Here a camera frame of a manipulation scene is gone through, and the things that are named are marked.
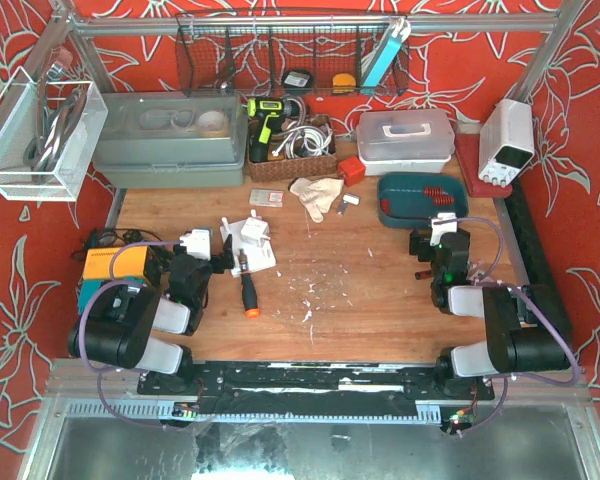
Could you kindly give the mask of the white peg fixture board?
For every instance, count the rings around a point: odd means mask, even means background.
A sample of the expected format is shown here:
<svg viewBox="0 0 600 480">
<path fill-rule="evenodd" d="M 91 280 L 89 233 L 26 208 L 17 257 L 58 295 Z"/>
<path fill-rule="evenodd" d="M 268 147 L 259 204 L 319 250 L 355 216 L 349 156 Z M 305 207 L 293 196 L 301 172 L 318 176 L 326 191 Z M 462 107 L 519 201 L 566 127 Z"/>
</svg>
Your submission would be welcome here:
<svg viewBox="0 0 600 480">
<path fill-rule="evenodd" d="M 249 217 L 259 217 L 262 220 L 264 220 L 261 216 L 256 214 L 256 211 L 254 209 L 251 210 L 251 215 Z M 240 275 L 240 268 L 238 263 L 238 255 L 240 249 L 243 249 L 247 255 L 249 268 L 252 273 L 273 268 L 276 266 L 276 257 L 271 244 L 271 235 L 270 240 L 265 242 L 262 247 L 249 245 L 242 241 L 240 230 L 246 219 L 233 223 L 230 223 L 226 217 L 223 217 L 221 219 L 220 234 L 222 237 L 222 241 L 224 241 L 227 238 L 228 234 L 233 235 L 233 254 L 235 266 L 231 270 L 231 275 L 234 278 L 237 278 Z"/>
</svg>

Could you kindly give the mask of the black orange screwdriver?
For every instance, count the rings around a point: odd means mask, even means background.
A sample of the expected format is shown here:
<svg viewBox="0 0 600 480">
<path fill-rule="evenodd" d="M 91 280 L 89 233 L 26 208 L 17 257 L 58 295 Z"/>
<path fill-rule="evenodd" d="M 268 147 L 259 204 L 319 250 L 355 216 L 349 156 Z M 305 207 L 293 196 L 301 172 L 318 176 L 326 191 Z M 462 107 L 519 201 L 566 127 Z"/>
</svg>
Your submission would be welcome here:
<svg viewBox="0 0 600 480">
<path fill-rule="evenodd" d="M 245 315 L 250 319 L 258 318 L 260 315 L 260 309 L 258 305 L 257 292 L 251 277 L 248 258 L 243 249 L 239 250 L 238 263 L 240 268 L 241 294 Z"/>
</svg>

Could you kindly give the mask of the red large spring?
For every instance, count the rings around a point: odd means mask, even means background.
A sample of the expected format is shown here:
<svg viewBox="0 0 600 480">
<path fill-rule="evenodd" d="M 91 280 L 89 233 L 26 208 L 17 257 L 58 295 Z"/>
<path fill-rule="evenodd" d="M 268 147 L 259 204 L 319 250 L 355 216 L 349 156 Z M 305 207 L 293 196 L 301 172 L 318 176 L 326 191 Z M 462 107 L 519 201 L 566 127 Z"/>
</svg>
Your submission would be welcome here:
<svg viewBox="0 0 600 480">
<path fill-rule="evenodd" d="M 435 206 L 449 206 L 455 202 L 453 195 L 436 195 L 432 197 L 432 202 Z"/>
</svg>

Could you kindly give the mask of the white plug adapter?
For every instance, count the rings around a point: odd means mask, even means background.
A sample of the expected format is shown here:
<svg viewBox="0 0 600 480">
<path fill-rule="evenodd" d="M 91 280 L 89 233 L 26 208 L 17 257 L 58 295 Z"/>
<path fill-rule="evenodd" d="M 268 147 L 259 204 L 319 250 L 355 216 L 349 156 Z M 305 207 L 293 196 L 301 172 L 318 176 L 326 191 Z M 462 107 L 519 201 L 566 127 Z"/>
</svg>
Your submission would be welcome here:
<svg viewBox="0 0 600 480">
<path fill-rule="evenodd" d="M 262 247 L 270 240 L 270 227 L 259 217 L 249 217 L 245 220 L 240 235 L 244 243 Z"/>
</svg>

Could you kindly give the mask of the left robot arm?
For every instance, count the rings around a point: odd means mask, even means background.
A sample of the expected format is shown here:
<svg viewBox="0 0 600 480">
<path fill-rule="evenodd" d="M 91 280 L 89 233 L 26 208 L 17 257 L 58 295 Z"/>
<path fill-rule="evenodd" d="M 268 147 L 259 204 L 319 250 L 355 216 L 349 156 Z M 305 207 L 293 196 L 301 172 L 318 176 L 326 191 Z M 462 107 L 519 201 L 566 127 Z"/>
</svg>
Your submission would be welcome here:
<svg viewBox="0 0 600 480">
<path fill-rule="evenodd" d="M 104 280 L 84 304 L 69 335 L 69 353 L 99 374 L 114 369 L 145 370 L 186 385 L 193 383 L 191 350 L 160 340 L 152 332 L 193 335 L 208 305 L 211 277 L 235 267 L 232 235 L 223 241 L 220 254 L 206 257 L 194 249 L 195 241 L 209 233 L 197 229 L 177 242 L 143 241 L 116 248 Z M 125 253 L 149 253 L 153 247 L 167 246 L 173 250 L 165 292 L 160 291 L 160 277 L 146 280 L 115 273 Z"/>
</svg>

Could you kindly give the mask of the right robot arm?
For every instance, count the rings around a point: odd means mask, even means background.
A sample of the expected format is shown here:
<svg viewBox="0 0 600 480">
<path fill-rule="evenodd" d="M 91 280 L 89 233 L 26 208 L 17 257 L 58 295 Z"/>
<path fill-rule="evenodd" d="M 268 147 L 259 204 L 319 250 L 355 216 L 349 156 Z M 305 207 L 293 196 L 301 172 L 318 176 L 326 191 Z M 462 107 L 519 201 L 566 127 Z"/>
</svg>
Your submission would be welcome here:
<svg viewBox="0 0 600 480">
<path fill-rule="evenodd" d="M 482 319 L 485 339 L 443 349 L 436 360 L 437 381 L 527 377 L 572 386 L 581 375 L 570 346 L 569 322 L 543 285 L 515 286 L 469 277 L 470 234 L 415 229 L 409 253 L 429 269 L 431 300 L 439 311 Z"/>
</svg>

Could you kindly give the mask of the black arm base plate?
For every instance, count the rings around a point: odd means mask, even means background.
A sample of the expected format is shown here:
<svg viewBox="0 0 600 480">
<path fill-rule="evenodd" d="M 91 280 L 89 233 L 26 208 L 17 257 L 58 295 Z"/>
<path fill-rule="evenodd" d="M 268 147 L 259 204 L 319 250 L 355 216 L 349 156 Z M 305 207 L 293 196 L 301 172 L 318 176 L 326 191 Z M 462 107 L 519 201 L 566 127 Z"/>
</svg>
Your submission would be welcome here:
<svg viewBox="0 0 600 480">
<path fill-rule="evenodd" d="M 195 362 L 183 374 L 146 373 L 137 393 L 189 402 L 202 414 L 415 416 L 419 405 L 495 398 L 476 378 L 446 378 L 432 364 Z"/>
</svg>

